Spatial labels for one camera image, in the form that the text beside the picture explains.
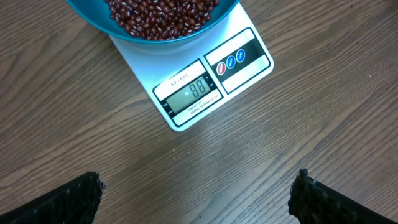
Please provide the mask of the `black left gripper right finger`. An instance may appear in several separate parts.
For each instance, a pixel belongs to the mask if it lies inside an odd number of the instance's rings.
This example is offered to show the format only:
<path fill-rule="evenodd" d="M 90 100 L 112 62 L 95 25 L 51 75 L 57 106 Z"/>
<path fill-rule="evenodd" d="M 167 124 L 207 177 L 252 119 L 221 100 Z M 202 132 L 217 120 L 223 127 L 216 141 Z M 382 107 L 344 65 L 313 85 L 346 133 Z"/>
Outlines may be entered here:
<path fill-rule="evenodd" d="M 300 224 L 397 224 L 311 178 L 306 169 L 293 181 L 288 207 Z"/>

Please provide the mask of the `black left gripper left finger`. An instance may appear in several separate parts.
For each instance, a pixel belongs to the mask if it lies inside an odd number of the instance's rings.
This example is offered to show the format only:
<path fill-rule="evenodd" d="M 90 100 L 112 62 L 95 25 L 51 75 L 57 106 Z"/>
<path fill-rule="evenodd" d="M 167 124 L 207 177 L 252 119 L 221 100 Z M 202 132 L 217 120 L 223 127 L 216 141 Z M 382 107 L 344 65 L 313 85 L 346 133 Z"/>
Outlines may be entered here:
<path fill-rule="evenodd" d="M 87 172 L 1 215 L 1 224 L 92 224 L 104 188 L 98 173 Z"/>

